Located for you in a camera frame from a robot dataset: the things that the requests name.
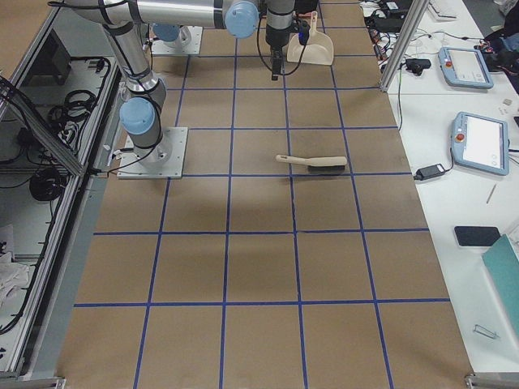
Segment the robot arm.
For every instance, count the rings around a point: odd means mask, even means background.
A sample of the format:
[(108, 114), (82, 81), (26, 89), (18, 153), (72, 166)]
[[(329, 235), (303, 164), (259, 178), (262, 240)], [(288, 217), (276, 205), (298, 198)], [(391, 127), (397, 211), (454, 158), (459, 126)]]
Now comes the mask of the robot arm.
[(142, 50), (135, 24), (164, 24), (225, 29), (237, 39), (257, 31), (267, 16), (266, 41), (270, 46), (272, 79), (283, 74), (283, 48), (297, 30), (294, 1), (50, 1), (68, 8), (105, 29), (119, 66), (137, 90), (157, 83)]
[(127, 100), (119, 118), (134, 153), (145, 164), (163, 163), (170, 154), (161, 126), (165, 85), (154, 75), (132, 22), (103, 28), (126, 80)]

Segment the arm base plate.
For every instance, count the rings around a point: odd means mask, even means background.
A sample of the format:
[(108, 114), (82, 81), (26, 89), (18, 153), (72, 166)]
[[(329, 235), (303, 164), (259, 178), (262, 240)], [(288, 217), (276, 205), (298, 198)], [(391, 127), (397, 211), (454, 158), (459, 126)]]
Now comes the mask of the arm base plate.
[(117, 171), (119, 179), (182, 178), (187, 148), (187, 127), (163, 127), (162, 140), (149, 156), (147, 151), (134, 148), (128, 135), (125, 147), (132, 151), (122, 154), (124, 168)]
[(153, 24), (152, 34), (152, 53), (156, 56), (198, 55), (203, 28), (186, 25)]

